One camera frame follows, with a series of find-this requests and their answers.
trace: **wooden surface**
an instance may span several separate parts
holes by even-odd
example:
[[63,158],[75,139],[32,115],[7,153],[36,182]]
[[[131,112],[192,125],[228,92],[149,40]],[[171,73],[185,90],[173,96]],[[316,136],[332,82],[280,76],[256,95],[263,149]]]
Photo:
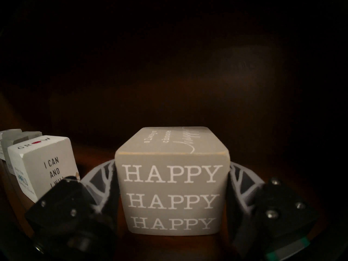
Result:
[[[73,151],[82,177],[93,167],[114,157],[113,150],[77,144],[73,144]],[[327,226],[327,213],[316,193],[315,187],[305,178],[302,178],[298,170],[282,163],[242,164],[255,171],[263,180],[268,180],[272,176],[278,176],[320,212],[321,217],[310,232],[309,239],[315,237]],[[13,175],[4,173],[3,166],[1,166],[0,171],[1,179],[5,185],[9,201],[14,208],[17,220],[24,232],[31,236],[32,230],[24,219],[24,213],[33,205],[33,202],[20,190],[18,182]],[[221,258],[228,258],[229,254],[231,254],[225,212],[219,234],[169,237],[130,233],[127,229],[121,200],[118,210],[118,237],[120,240],[116,246],[116,252],[117,256],[122,256],[123,260],[177,260],[178,258],[181,260],[220,260]]]
[[344,1],[26,0],[0,37],[0,129],[116,150],[207,126],[235,162],[290,163],[339,206],[318,170],[344,170]]

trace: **wooden table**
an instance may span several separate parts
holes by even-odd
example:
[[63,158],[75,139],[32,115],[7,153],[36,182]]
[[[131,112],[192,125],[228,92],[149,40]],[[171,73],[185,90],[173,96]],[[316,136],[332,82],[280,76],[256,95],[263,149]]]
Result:
[[[115,150],[100,149],[84,145],[73,144],[73,151],[81,177],[93,167],[114,157]],[[328,224],[327,213],[321,204],[316,189],[308,180],[298,174],[288,163],[240,163],[255,171],[263,180],[277,176],[303,196],[310,205],[319,211],[321,218],[309,233],[309,239],[314,238]],[[6,171],[0,164],[1,185],[16,215],[22,230],[32,236],[33,230],[24,218],[24,213],[34,204],[21,191],[15,176]],[[224,213],[221,231],[207,236],[149,236],[132,234],[127,224],[119,202],[118,237],[116,246],[117,257],[123,260],[221,260],[231,259],[231,248],[228,243],[227,220]]]

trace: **block top face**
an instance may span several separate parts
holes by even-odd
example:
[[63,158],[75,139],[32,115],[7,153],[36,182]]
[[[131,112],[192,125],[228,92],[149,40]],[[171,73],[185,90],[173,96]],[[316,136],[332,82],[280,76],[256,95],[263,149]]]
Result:
[[116,152],[127,154],[228,155],[228,150],[207,127],[145,127]]
[[2,139],[1,143],[12,145],[12,144],[20,143],[22,141],[26,141],[26,140],[30,139],[30,137],[35,136],[35,135],[37,137],[39,137],[39,136],[41,136],[41,132],[39,132],[39,131],[21,132],[21,133],[18,133],[17,135],[13,135],[11,137],[6,137],[6,139]]
[[8,129],[4,131],[0,131],[0,140],[7,137],[21,133],[21,129]]
[[69,140],[69,138],[63,136],[43,135],[12,145],[8,149],[16,153],[26,154],[63,140]]

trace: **metal screw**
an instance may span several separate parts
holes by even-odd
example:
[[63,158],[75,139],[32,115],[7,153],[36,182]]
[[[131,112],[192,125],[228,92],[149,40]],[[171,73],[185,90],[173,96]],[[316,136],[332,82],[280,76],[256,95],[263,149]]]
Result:
[[73,217],[75,217],[75,216],[76,216],[76,213],[77,213],[76,209],[73,208],[73,209],[71,210],[71,212],[70,212],[70,215],[73,216]]
[[298,209],[304,209],[304,208],[306,208],[306,205],[303,204],[302,202],[297,202],[297,203],[295,204],[295,206],[296,206]]
[[271,180],[271,182],[272,182],[273,185],[280,185],[280,184],[281,184],[280,181],[277,180],[276,178],[273,178],[273,179]]
[[276,212],[274,210],[266,211],[266,215],[267,215],[267,218],[269,218],[269,219],[278,219],[278,217],[279,217],[278,212]]
[[34,246],[36,250],[38,250],[40,253],[44,254],[44,251],[42,250],[42,248],[39,245],[35,245]]

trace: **happy happy happy text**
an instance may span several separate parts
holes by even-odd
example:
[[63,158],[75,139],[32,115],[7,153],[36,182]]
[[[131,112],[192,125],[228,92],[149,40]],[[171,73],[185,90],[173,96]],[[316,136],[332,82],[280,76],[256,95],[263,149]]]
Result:
[[[222,167],[222,165],[214,166],[167,166],[169,169],[170,180],[164,181],[155,165],[152,166],[150,174],[144,181],[140,178],[141,165],[122,165],[126,171],[125,182],[148,182],[148,183],[177,183],[176,180],[179,176],[185,176],[184,183],[194,183],[194,177],[199,176],[202,172],[206,172],[209,175],[209,180],[206,183],[214,183],[214,175]],[[170,206],[163,206],[158,195],[154,195],[151,204],[144,204],[143,197],[145,194],[138,193],[126,193],[129,197],[128,207],[137,208],[148,208],[148,209],[178,209],[178,204],[183,204],[183,209],[194,209],[193,204],[197,204],[196,207],[204,209],[212,209],[212,202],[216,200],[219,194],[210,195],[167,195],[165,198],[170,199]],[[144,228],[149,229],[147,226],[147,218],[143,217],[133,217],[134,228]],[[181,227],[183,230],[191,230],[190,227],[200,224],[202,229],[210,229],[208,225],[216,218],[204,218],[204,219],[168,219],[167,221],[161,221],[156,218],[155,222],[150,229],[160,229],[160,230],[178,230],[176,227]]]

